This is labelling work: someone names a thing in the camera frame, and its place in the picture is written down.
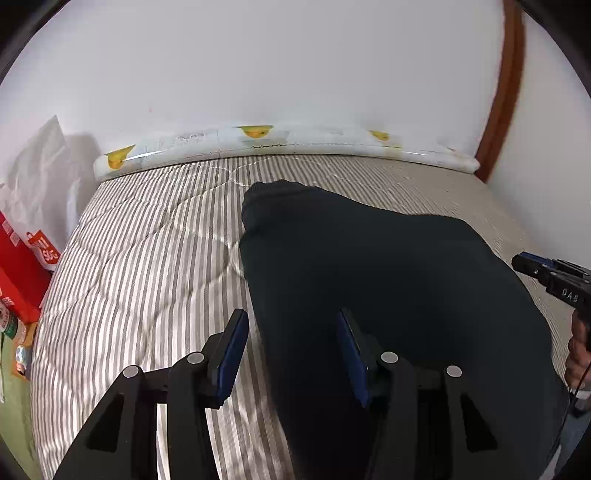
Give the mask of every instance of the black cable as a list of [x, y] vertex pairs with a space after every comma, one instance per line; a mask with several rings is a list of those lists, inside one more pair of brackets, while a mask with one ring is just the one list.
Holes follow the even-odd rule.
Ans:
[[546, 457], [546, 463], [548, 463], [550, 461], [550, 456], [551, 455], [553, 456], [556, 452], [556, 449], [558, 448], [558, 442], [560, 441], [560, 436], [562, 435], [562, 431], [564, 429], [564, 424], [566, 424], [566, 419], [569, 416], [569, 412], [573, 408], [574, 403], [577, 401], [577, 394], [579, 393], [581, 385], [583, 385], [583, 380], [587, 376], [587, 373], [589, 372], [589, 368], [591, 368], [591, 362], [589, 363], [589, 365], [587, 365], [587, 368], [585, 369], [585, 372], [583, 373], [581, 380], [579, 380], [579, 384], [577, 385], [577, 388], [575, 389], [574, 394], [570, 399], [569, 406], [566, 407], [566, 411], [564, 412], [564, 417], [562, 419], [562, 425], [560, 425], [560, 428], [558, 429], [558, 433], [556, 434], [556, 438], [554, 439], [554, 443], [552, 444], [552, 448], [550, 449], [548, 456]]

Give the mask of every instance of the hand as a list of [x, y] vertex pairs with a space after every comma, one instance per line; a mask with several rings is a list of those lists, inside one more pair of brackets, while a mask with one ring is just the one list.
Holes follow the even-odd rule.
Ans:
[[[564, 379], [569, 387], [577, 388], [585, 369], [591, 362], [591, 353], [587, 351], [586, 347], [589, 330], [585, 322], [579, 318], [576, 310], [573, 312], [572, 332], [573, 336], [569, 340], [569, 356], [566, 359]], [[585, 385], [591, 387], [591, 369], [587, 372], [580, 388], [584, 388]]]

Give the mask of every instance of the gray striped fabric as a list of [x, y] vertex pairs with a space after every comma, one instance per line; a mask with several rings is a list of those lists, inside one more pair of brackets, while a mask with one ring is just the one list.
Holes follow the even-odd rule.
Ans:
[[[470, 174], [377, 158], [272, 155], [212, 160], [102, 183], [63, 253], [34, 351], [33, 430], [51, 478], [82, 424], [121, 370], [169, 367], [249, 313], [251, 334], [231, 397], [207, 420], [223, 479], [294, 478], [270, 402], [264, 353], [242, 274], [242, 198], [255, 181], [286, 179], [402, 213], [466, 220], [504, 261], [536, 251]], [[562, 374], [569, 311], [524, 279], [545, 314]], [[168, 480], [166, 420], [158, 418], [158, 471]]]

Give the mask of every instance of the mattress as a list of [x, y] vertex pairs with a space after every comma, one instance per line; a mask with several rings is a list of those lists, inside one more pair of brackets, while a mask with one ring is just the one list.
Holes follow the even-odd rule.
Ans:
[[[31, 404], [45, 478], [123, 368], [169, 367], [220, 332], [237, 307], [248, 311], [249, 341], [232, 395], [207, 411], [218, 471], [224, 479], [294, 478], [238, 248], [244, 193], [256, 181], [279, 179], [396, 212], [461, 218], [507, 263], [522, 250], [537, 251], [475, 176], [402, 161], [223, 158], [104, 182], [63, 253], [37, 333]], [[562, 376], [569, 309], [522, 280], [548, 321]], [[158, 412], [158, 473], [168, 479], [165, 406]]]

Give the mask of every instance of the white wall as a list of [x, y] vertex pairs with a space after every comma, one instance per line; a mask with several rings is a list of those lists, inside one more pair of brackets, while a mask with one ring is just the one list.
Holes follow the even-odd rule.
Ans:
[[73, 0], [0, 86], [0, 174], [52, 115], [103, 152], [287, 121], [473, 154], [501, 46], [501, 0]]
[[591, 268], [591, 99], [526, 16], [521, 92], [489, 185], [541, 253]]

